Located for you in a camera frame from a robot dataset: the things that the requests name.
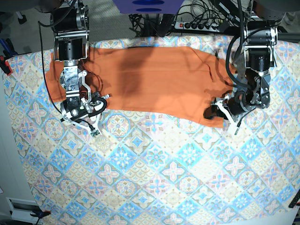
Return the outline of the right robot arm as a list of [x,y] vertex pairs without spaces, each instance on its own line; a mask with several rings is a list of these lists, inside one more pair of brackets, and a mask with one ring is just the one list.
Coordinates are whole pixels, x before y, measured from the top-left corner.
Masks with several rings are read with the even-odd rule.
[[108,96],[92,92],[85,78],[88,71],[79,64],[89,55],[89,8],[80,0],[50,12],[50,23],[38,22],[38,27],[50,28],[54,35],[53,59],[62,62],[60,85],[66,99],[56,108],[63,120],[80,123],[84,118],[95,122],[106,109]]

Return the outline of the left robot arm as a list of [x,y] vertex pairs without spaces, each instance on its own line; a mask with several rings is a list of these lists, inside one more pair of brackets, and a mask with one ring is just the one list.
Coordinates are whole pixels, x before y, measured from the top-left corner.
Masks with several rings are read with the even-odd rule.
[[[203,113],[208,120],[215,117],[236,120],[238,116],[244,117],[254,109],[265,109],[270,105],[269,69],[276,64],[274,48],[278,42],[278,25],[285,13],[268,8],[263,0],[249,1],[246,10],[242,9],[241,1],[237,5],[240,32],[228,46],[225,68],[238,91],[232,97],[215,98]],[[239,81],[230,70],[231,49],[237,39],[240,43],[234,58],[241,53],[244,55],[247,83]]]

